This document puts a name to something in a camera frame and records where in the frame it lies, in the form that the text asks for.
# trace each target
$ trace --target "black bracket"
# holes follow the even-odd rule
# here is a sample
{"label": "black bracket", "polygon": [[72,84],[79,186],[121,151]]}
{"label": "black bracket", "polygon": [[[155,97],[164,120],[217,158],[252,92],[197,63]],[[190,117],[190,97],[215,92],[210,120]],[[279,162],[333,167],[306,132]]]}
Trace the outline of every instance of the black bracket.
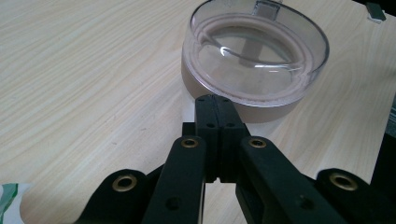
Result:
{"label": "black bracket", "polygon": [[183,123],[163,166],[110,175],[76,223],[201,223],[205,183],[217,178],[236,184],[247,223],[396,223],[396,207],[363,180],[339,169],[302,175],[217,95],[195,101],[195,122]]}

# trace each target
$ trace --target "clear plastic container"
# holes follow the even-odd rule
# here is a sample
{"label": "clear plastic container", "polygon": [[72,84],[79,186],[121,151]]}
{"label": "clear plastic container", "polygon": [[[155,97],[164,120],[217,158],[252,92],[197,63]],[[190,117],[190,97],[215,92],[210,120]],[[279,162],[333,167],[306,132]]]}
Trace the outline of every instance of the clear plastic container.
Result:
{"label": "clear plastic container", "polygon": [[191,99],[229,98],[246,123],[287,115],[329,57],[320,28],[273,1],[214,0],[193,12],[181,73]]}

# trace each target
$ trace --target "round screw hole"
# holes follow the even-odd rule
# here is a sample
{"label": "round screw hole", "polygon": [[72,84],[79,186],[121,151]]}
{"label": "round screw hole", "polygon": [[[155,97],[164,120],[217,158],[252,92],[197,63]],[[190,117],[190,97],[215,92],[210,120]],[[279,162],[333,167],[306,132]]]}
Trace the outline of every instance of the round screw hole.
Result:
{"label": "round screw hole", "polygon": [[332,181],[332,183],[340,189],[353,191],[358,188],[358,184],[355,182],[355,180],[347,175],[342,175],[338,173],[331,174],[330,181]]}
{"label": "round screw hole", "polygon": [[165,206],[171,211],[175,211],[180,207],[181,200],[178,197],[173,197],[166,200]]}
{"label": "round screw hole", "polygon": [[253,138],[248,141],[248,143],[253,147],[266,147],[267,144],[258,138]]}
{"label": "round screw hole", "polygon": [[121,175],[113,182],[113,189],[117,192],[125,192],[133,189],[137,184],[134,175]]}
{"label": "round screw hole", "polygon": [[315,208],[314,202],[306,198],[304,195],[300,195],[300,197],[297,198],[296,203],[304,210],[312,210]]}
{"label": "round screw hole", "polygon": [[181,145],[183,147],[197,147],[198,146],[198,141],[192,138],[187,138],[181,141]]}

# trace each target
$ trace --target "wood grain surface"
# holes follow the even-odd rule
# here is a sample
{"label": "wood grain surface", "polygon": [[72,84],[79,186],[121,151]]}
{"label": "wood grain surface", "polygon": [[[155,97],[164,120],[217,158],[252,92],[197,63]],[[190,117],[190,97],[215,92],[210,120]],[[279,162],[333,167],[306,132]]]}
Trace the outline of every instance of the wood grain surface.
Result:
{"label": "wood grain surface", "polygon": [[[33,185],[25,223],[74,222],[108,175],[164,163],[181,135],[181,46],[200,4],[0,2],[0,183]],[[324,30],[330,58],[298,106],[255,133],[303,174],[336,167],[369,182],[396,92],[396,19],[368,21],[347,0],[284,4]],[[234,185],[206,186],[204,217],[246,222]]]}

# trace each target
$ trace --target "wooden table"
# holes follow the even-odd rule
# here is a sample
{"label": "wooden table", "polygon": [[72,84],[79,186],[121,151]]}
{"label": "wooden table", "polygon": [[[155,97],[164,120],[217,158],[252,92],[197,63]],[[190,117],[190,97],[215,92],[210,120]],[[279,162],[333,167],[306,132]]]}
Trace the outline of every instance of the wooden table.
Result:
{"label": "wooden table", "polygon": [[[108,175],[165,161],[181,135],[181,46],[199,4],[0,3],[0,182],[33,184],[26,223],[73,222]],[[396,18],[376,24],[347,0],[284,4],[324,30],[331,54],[262,135],[306,175],[336,167],[369,182],[396,92]],[[205,223],[244,222],[234,185],[208,185]]]}

